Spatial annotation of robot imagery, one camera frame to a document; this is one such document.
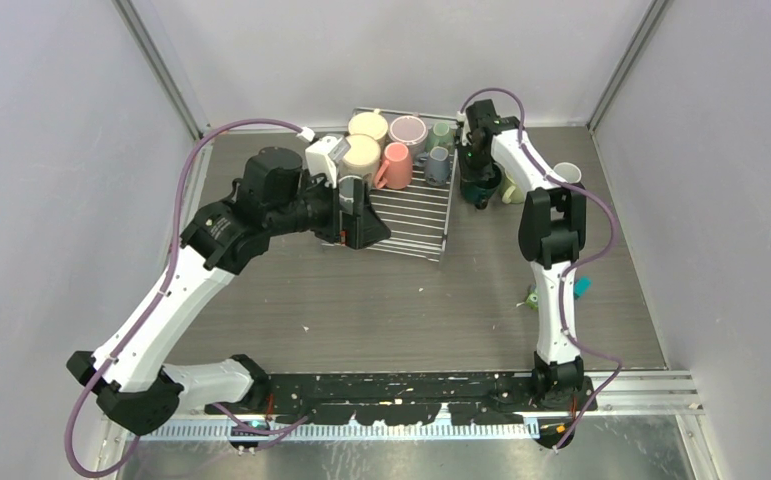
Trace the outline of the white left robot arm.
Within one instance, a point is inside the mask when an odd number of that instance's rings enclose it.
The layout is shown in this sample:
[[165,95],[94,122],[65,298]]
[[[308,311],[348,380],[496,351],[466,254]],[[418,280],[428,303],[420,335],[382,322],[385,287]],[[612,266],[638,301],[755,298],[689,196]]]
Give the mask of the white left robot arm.
[[335,180],[307,169],[290,149],[266,147],[247,160],[226,197],[196,212],[163,275],[118,332],[94,351],[75,352],[69,371],[111,421],[136,436],[214,403],[259,412],[272,386],[250,357],[190,366],[167,358],[203,308],[272,239],[302,232],[354,250],[391,235],[362,178]]

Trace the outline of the light green mug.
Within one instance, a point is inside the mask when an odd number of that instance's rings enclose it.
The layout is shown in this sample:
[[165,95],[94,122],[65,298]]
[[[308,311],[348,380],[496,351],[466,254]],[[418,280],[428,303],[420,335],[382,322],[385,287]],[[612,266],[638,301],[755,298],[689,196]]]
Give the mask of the light green mug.
[[506,205],[523,204],[526,194],[509,173],[503,175],[499,190],[501,201]]

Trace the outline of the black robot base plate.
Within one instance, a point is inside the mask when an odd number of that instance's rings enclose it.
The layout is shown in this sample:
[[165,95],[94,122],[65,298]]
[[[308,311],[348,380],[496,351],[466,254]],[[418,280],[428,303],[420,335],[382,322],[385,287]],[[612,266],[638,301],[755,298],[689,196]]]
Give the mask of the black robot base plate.
[[534,412],[570,417],[586,407],[590,378],[578,388],[543,391],[529,373],[414,372],[270,374],[238,402],[208,404],[236,416],[268,415],[290,424],[428,425],[448,414],[456,426],[516,424]]

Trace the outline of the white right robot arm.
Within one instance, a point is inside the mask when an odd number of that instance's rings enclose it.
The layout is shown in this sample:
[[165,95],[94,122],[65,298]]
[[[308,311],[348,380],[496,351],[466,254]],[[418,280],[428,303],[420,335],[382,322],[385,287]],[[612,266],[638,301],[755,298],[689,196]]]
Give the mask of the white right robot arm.
[[566,268],[586,241],[586,198],[581,171],[568,162],[549,166],[515,117],[502,117],[490,99],[457,116],[459,191],[474,207],[487,207],[505,179],[525,195],[517,241],[529,262],[538,295],[539,340],[527,392],[545,410],[583,407],[591,386],[574,334],[574,281]]

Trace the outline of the dark teal mug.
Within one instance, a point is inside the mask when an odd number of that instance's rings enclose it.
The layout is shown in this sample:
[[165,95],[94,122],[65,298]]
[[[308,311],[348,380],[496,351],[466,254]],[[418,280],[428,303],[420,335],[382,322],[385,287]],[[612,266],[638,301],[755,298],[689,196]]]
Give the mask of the dark teal mug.
[[500,184],[501,176],[498,174],[482,180],[462,177],[459,180],[459,192],[468,204],[477,210],[484,210],[488,207],[491,197],[498,190]]

